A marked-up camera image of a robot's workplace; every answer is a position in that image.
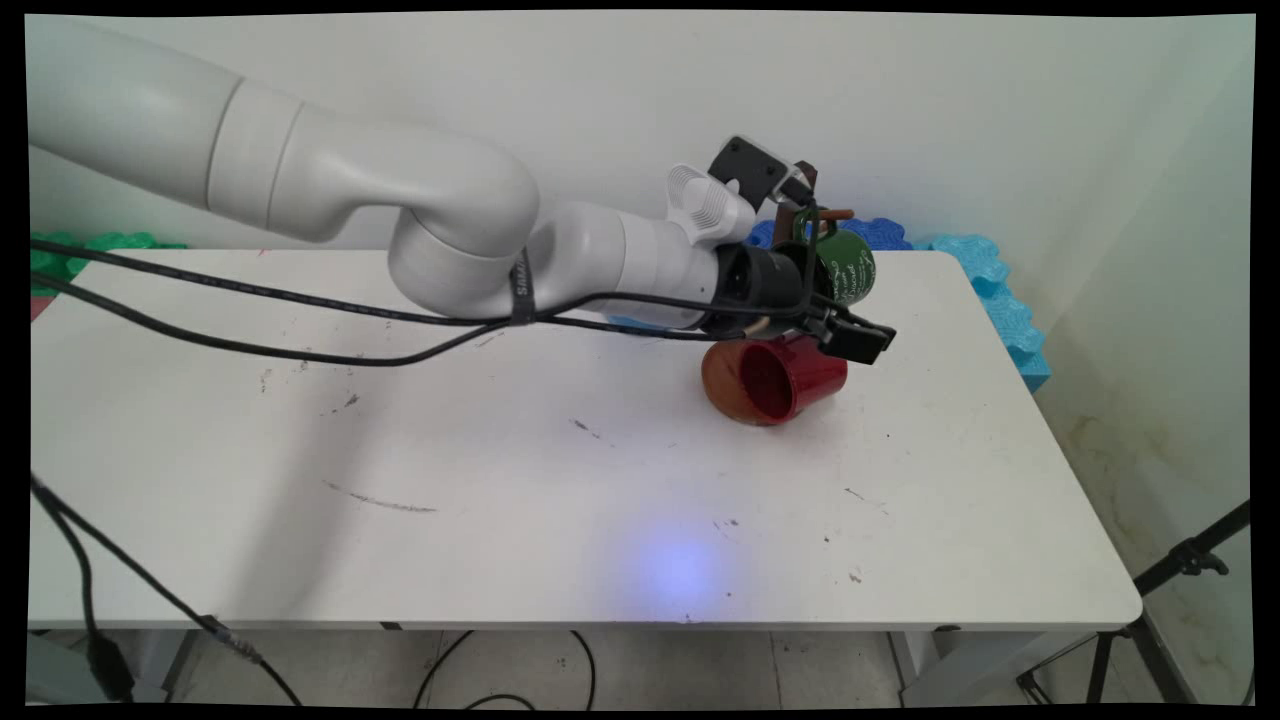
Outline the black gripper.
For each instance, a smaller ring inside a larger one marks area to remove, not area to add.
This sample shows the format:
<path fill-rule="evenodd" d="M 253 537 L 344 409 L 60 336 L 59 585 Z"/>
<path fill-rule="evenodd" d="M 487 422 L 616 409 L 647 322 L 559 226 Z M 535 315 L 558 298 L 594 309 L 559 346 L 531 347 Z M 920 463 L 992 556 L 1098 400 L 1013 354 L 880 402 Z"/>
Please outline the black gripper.
<path fill-rule="evenodd" d="M 712 304 L 740 313 L 708 313 L 705 333 L 717 338 L 742 334 L 771 340 L 801 331 L 812 316 L 812 336 L 829 357 L 873 365 L 897 332 L 852 314 L 847 306 L 817 293 L 817 256 L 799 243 L 759 249 L 748 243 L 716 250 L 717 287 Z"/>

